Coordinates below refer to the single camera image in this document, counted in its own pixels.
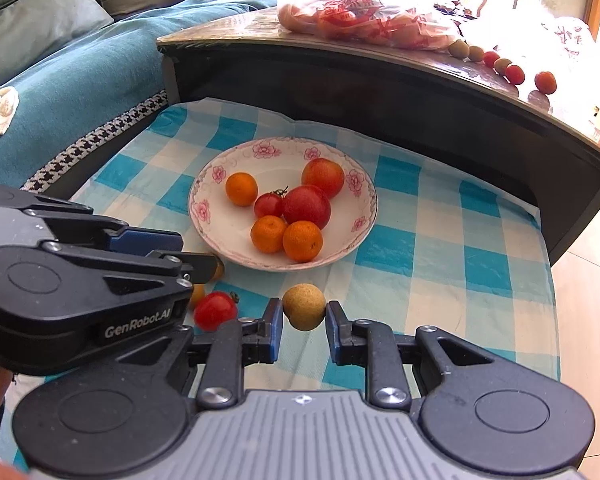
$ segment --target tiled floor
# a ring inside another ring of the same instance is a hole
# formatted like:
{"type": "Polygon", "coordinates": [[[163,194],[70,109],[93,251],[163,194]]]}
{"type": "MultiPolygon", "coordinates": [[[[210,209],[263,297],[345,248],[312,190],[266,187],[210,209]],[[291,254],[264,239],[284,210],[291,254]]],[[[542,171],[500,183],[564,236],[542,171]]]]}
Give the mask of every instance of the tiled floor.
{"type": "Polygon", "coordinates": [[[589,401],[596,415],[596,433],[580,471],[600,480],[600,212],[552,272],[562,380],[589,401]]]}

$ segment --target red tomato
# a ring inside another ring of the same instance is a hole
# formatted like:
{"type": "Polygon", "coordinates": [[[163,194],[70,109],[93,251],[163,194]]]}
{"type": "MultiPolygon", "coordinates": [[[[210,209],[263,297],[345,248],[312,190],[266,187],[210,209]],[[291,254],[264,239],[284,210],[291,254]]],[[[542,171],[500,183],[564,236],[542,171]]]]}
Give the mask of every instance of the red tomato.
{"type": "Polygon", "coordinates": [[[193,311],[193,321],[205,332],[214,332],[225,321],[238,317],[238,296],[225,292],[212,292],[198,302],[193,311]]]}
{"type": "Polygon", "coordinates": [[[505,76],[510,83],[514,85],[522,85],[525,82],[526,76],[525,71],[522,70],[518,65],[509,65],[505,71],[505,76]]]}
{"type": "Polygon", "coordinates": [[[555,75],[551,72],[540,72],[536,74],[536,88],[545,95],[551,95],[558,89],[555,75]]]}
{"type": "Polygon", "coordinates": [[[282,197],[286,193],[285,189],[279,189],[272,191],[271,193],[265,193],[260,195],[253,205],[253,212],[256,213],[258,218],[263,216],[282,216],[283,213],[283,200],[282,197]]]}
{"type": "Polygon", "coordinates": [[[493,68],[494,63],[500,59],[500,54],[497,52],[485,52],[484,53],[484,64],[489,68],[493,68]]]}

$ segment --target plate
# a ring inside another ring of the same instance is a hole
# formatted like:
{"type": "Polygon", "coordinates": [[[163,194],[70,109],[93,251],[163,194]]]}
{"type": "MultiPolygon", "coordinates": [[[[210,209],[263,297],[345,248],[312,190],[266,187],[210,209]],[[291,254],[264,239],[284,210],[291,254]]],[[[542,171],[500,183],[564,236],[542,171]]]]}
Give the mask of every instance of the plate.
{"type": "Polygon", "coordinates": [[[376,188],[366,171],[340,150],[311,139],[269,137],[228,149],[208,163],[189,193],[189,215],[202,239],[220,256],[251,269],[288,272],[332,264],[353,251],[376,222],[376,188]],[[322,230],[322,250],[310,262],[294,263],[281,251],[264,254],[251,243],[256,221],[253,206],[235,206],[224,192],[229,176],[239,171],[253,175],[258,196],[301,185],[305,165],[328,158],[345,173],[342,190],[331,200],[331,219],[322,230]]]}

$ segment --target pink flower pattern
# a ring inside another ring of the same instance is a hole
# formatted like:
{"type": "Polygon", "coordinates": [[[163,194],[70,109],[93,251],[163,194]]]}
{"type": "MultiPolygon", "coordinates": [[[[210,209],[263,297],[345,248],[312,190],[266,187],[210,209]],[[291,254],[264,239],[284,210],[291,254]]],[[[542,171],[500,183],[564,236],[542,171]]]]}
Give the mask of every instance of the pink flower pattern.
{"type": "Polygon", "coordinates": [[[220,184],[224,178],[226,177],[226,171],[222,166],[214,166],[213,168],[213,178],[216,181],[216,184],[220,184]]]}
{"type": "Polygon", "coordinates": [[[364,224],[366,224],[365,217],[361,216],[360,218],[356,218],[356,221],[353,222],[353,227],[351,228],[351,232],[355,233],[356,231],[359,231],[364,224]]]}
{"type": "Polygon", "coordinates": [[[364,173],[356,170],[350,170],[346,177],[349,189],[353,191],[353,196],[359,197],[362,192],[362,183],[365,181],[364,173]]]}
{"type": "Polygon", "coordinates": [[[196,202],[193,205],[193,211],[196,213],[198,220],[211,224],[211,210],[209,209],[209,200],[206,198],[202,202],[196,202]]]}
{"type": "Polygon", "coordinates": [[[304,160],[314,160],[320,157],[320,150],[315,146],[304,150],[304,160]]]}
{"type": "Polygon", "coordinates": [[[278,156],[280,153],[282,153],[282,150],[273,146],[268,140],[261,140],[253,145],[253,156],[255,158],[271,158],[272,156],[278,156]]]}

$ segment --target tablecloth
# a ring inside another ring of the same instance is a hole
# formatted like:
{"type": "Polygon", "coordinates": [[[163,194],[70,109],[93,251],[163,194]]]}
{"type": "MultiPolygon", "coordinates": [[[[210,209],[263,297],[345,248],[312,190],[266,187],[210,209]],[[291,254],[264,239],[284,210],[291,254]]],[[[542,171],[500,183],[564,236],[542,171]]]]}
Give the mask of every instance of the tablecloth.
{"type": "MultiPolygon", "coordinates": [[[[340,301],[349,319],[380,320],[398,333],[433,324],[559,378],[554,287],[538,209],[430,158],[336,126],[204,99],[163,111],[74,200],[131,225],[178,231],[185,250],[205,251],[187,213],[196,175],[222,151],[273,136],[319,140],[355,158],[376,186],[376,224],[357,250],[330,266],[272,273],[227,263],[222,281],[208,290],[235,291],[239,315],[260,317],[268,298],[313,283],[327,300],[340,301]]],[[[11,411],[40,381],[19,377],[8,392],[4,460],[22,462],[11,411]]],[[[363,390],[364,371],[331,363],[324,324],[298,332],[285,319],[279,360],[248,367],[245,384],[363,390]]]]}

